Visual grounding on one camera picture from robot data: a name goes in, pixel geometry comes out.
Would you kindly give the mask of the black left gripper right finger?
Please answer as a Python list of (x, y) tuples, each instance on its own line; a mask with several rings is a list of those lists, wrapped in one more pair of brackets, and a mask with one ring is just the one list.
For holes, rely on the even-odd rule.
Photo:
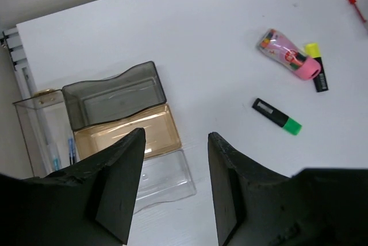
[(220, 245), (366, 245), (367, 170), (274, 172), (208, 136)]

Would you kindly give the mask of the yellow black highlighter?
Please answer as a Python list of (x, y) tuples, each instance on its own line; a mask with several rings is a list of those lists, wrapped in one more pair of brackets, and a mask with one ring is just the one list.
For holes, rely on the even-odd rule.
[(327, 77), (324, 71), (323, 61), (318, 43), (308, 43), (304, 46), (305, 52), (313, 59), (317, 71), (313, 74), (313, 82), (318, 93), (329, 90)]

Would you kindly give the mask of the blue transparent pen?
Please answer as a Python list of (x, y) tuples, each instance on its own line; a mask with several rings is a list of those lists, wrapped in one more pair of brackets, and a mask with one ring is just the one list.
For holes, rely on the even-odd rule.
[(73, 137), (68, 138), (68, 155), (70, 164), (76, 163), (76, 148), (75, 148), (75, 141)]

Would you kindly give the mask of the green black highlighter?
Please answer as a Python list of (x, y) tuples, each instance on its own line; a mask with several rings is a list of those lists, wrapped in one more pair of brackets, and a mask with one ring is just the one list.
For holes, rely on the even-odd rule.
[(252, 108), (292, 135), (298, 135), (302, 128), (297, 121), (260, 98), (254, 101)]

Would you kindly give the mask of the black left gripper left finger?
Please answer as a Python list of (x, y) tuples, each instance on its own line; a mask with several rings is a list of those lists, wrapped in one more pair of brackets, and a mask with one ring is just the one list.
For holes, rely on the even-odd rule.
[(136, 128), (43, 178), (1, 175), (2, 245), (125, 245), (145, 150)]

